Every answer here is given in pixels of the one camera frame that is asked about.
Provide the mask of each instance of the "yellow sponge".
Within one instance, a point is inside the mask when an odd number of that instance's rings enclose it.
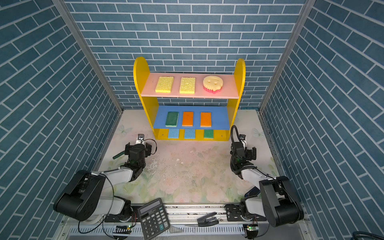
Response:
[[[155,92],[157,93],[170,93],[173,84],[173,77],[159,77]]]
[[[180,93],[195,93],[195,78],[181,78]]]

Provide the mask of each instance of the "shelf side panel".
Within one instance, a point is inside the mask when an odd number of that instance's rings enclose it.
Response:
[[[240,104],[241,95],[243,94],[244,85],[245,85],[245,61],[244,59],[239,59],[236,63],[235,72],[234,72],[235,83],[237,91],[239,94],[238,99],[228,99],[227,111],[229,126],[232,126],[235,122],[236,112]]]
[[[153,128],[155,123],[156,114],[159,109],[159,102],[156,97],[142,97],[141,92],[145,86],[145,83],[149,76],[149,66],[145,58],[138,57],[135,60],[133,65],[133,79],[135,82],[135,87],[141,103],[143,105],[144,111],[147,115],[149,124],[152,128],[153,134],[156,136],[158,133]]]
[[[136,90],[141,95],[149,76],[149,66],[144,57],[138,57],[133,65],[133,78]]]

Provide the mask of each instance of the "black wire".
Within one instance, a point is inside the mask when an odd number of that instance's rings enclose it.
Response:
[[[135,224],[133,224],[133,214],[135,214]],[[134,227],[134,226],[136,226],[136,223],[137,223],[137,221],[136,221],[136,213],[135,212],[133,212],[132,213],[132,227]]]
[[[112,197],[111,207],[109,208],[108,214],[106,215],[106,216],[108,216],[108,215],[109,215],[109,212],[111,211],[111,208],[112,208],[113,200],[114,200],[114,198],[115,198],[115,190],[113,189],[112,182],[109,180],[109,178],[108,178],[106,175],[104,175],[104,176],[107,178],[109,184],[110,184],[111,187],[112,187],[112,196],[113,196],[113,197]],[[112,236],[109,236],[109,235],[105,232],[105,230],[104,230],[104,219],[105,219],[105,218],[104,218],[104,216],[103,216],[103,220],[102,220],[102,222],[101,222],[101,228],[103,229],[103,232],[104,232],[105,235],[107,235],[108,237],[115,239],[115,238],[113,237],[113,235],[112,235]]]
[[[113,234],[112,234],[112,236],[109,236],[106,232],[105,232],[105,230],[104,230],[104,223],[102,223],[101,224],[101,227],[102,227],[102,229],[103,229],[103,232],[105,233],[105,235],[107,235],[108,237],[110,237],[110,238],[112,238],[112,239],[115,239],[115,240],[119,240],[120,238],[118,237],[117,239],[116,238],[114,238],[114,237],[112,237],[113,236]]]
[[[257,171],[259,171],[261,174],[263,174],[264,176],[266,176],[266,177],[270,177],[270,178],[272,178],[273,180],[275,180],[276,182],[277,182],[277,184],[285,191],[285,193],[287,193],[287,195],[292,199],[292,201],[295,203],[295,205],[296,205],[296,207],[297,207],[297,210],[299,211],[299,216],[297,217],[297,219],[294,221],[294,222],[291,222],[291,224],[293,224],[293,223],[296,223],[300,218],[301,218],[301,211],[300,211],[300,208],[299,208],[299,205],[298,205],[298,203],[295,201],[295,200],[293,200],[293,198],[291,197],[291,195],[287,192],[287,190],[285,190],[285,188],[277,181],[277,179],[276,178],[273,178],[273,177],[271,177],[271,176],[269,176],[269,174],[265,174],[265,173],[263,173],[262,171],[260,171],[257,167],[255,168]]]
[[[156,141],[155,141],[155,140],[153,140],[153,139],[151,139],[151,138],[147,138],[147,139],[145,139],[145,140],[143,140],[143,141],[141,141],[141,142],[144,142],[144,141],[147,141],[147,140],[152,140],[152,141],[154,141],[154,142],[155,142],[155,144],[156,144],[156,149],[155,149],[155,152],[154,152],[154,153],[151,153],[151,154],[155,154],[155,153],[157,152],[157,143],[156,143]]]
[[[268,224],[268,228],[266,229],[265,233],[261,234],[260,236],[256,236],[255,238],[264,236],[264,235],[266,234],[266,232],[268,232],[268,230],[269,230],[269,225],[270,225],[270,224]]]
[[[102,174],[102,173],[100,173],[100,175],[105,176],[106,179],[108,180],[108,182],[110,183],[111,187],[112,187],[112,194],[113,194],[113,196],[112,196],[112,202],[111,202],[111,206],[109,207],[109,210],[108,210],[108,213],[107,213],[107,215],[109,215],[109,212],[110,212],[111,209],[112,209],[113,199],[114,199],[114,197],[115,197],[115,191],[113,190],[113,185],[112,185],[111,181],[108,179],[108,177],[107,177],[106,175]],[[81,231],[80,231],[80,221],[79,221],[79,223],[77,224],[77,230],[78,230],[79,233],[81,233],[81,234],[87,234],[87,233],[90,233],[91,231],[93,231],[93,230],[95,230],[96,228],[98,228],[98,227],[104,222],[104,220],[105,220],[105,218],[103,217],[103,220],[101,221],[101,223],[99,223],[99,225],[97,225],[95,228],[93,228],[92,230],[90,230],[90,231],[88,231],[88,232],[81,232]]]
[[[237,139],[239,139],[239,142],[241,142],[239,132],[237,131],[236,125],[232,125],[232,127],[231,127],[231,141],[232,141],[232,143],[233,144],[235,143],[235,141],[233,140],[233,129],[235,129],[235,131],[236,131]]]
[[[240,173],[242,170],[245,170],[245,169],[257,169],[257,167],[256,167],[256,166],[245,166],[245,167],[242,167],[242,168],[240,168],[240,169],[234,170],[233,172],[234,172],[235,174],[238,174],[238,173]]]
[[[362,231],[355,231],[352,233],[351,240],[358,240],[359,238],[369,238],[369,239],[376,239],[376,240],[384,240],[384,237],[381,237],[379,235],[369,233],[369,232],[362,232]]]

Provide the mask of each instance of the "green sponge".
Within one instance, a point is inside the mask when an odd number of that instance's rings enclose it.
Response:
[[[213,139],[214,138],[214,131],[211,129],[205,129],[204,130],[204,138]]]
[[[166,127],[176,127],[179,119],[179,112],[168,112]]]

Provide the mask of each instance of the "calculator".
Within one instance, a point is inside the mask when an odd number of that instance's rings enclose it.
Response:
[[[161,199],[155,199],[137,210],[144,239],[156,237],[169,229],[169,221]]]

